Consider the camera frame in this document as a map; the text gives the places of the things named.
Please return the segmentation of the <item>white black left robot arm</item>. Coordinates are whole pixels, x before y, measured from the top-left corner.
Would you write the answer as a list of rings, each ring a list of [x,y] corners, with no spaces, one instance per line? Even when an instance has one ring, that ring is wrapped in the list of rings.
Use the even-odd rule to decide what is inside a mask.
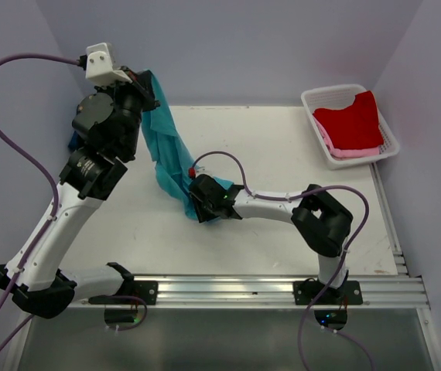
[[[81,228],[113,192],[126,163],[135,160],[143,113],[160,105],[149,70],[125,67],[95,90],[79,103],[72,121],[77,145],[59,175],[57,199],[23,248],[0,264],[0,288],[21,310],[41,318],[54,318],[81,299],[122,304],[135,293],[133,274],[118,263],[60,269]]]

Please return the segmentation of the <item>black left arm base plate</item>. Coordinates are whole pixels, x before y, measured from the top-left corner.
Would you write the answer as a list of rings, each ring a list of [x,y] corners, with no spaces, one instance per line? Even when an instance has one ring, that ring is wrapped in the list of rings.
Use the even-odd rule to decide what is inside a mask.
[[[159,292],[157,281],[133,281],[131,294],[141,298],[147,305],[155,305]]]

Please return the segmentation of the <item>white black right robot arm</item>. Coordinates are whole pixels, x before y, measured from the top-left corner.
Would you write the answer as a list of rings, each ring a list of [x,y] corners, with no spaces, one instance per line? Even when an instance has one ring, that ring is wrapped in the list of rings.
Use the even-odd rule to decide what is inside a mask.
[[[243,185],[225,189],[214,178],[199,175],[190,183],[189,194],[201,223],[256,218],[292,224],[318,257],[319,273],[307,294],[318,293],[330,304],[344,296],[349,273],[341,257],[353,216],[328,192],[305,196],[299,202],[288,196],[277,201],[274,196],[251,196]]]

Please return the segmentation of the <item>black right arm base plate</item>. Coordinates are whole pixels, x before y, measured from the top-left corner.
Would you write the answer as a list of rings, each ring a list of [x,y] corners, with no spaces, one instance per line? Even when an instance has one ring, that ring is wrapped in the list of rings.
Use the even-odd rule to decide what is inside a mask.
[[[314,278],[292,283],[296,305],[308,305],[322,291],[324,284]],[[315,305],[362,305],[364,299],[358,281],[345,281],[339,288],[327,288],[315,301]]]

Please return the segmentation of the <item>turquoise t shirt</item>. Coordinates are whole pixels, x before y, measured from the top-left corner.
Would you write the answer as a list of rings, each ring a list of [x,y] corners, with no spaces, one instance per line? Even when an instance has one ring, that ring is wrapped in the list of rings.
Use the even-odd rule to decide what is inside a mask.
[[[159,107],[142,114],[141,130],[155,163],[156,181],[162,191],[183,204],[189,219],[198,220],[189,195],[193,158],[176,129],[166,95],[155,76],[152,76],[152,89]]]

